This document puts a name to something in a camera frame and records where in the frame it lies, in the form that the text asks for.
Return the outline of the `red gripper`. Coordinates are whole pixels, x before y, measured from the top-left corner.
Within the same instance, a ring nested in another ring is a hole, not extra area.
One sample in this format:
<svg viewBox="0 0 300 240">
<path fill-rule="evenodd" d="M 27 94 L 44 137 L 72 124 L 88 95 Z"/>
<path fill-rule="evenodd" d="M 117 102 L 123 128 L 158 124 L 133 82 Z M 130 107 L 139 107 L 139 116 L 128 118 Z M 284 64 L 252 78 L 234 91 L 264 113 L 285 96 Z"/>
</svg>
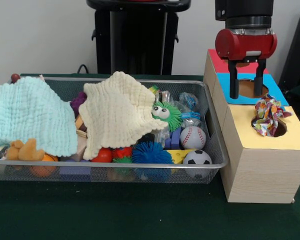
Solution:
<svg viewBox="0 0 300 240">
<path fill-rule="evenodd" d="M 271 57 L 278 44 L 277 35 L 271 34 L 236 34 L 230 29 L 222 29 L 215 38 L 215 50 L 221 59 L 228 60 L 229 96 L 239 97 L 237 64 L 246 58 L 257 58 L 258 66 L 254 78 L 254 95 L 261 96 L 266 59 Z"/>
</svg>

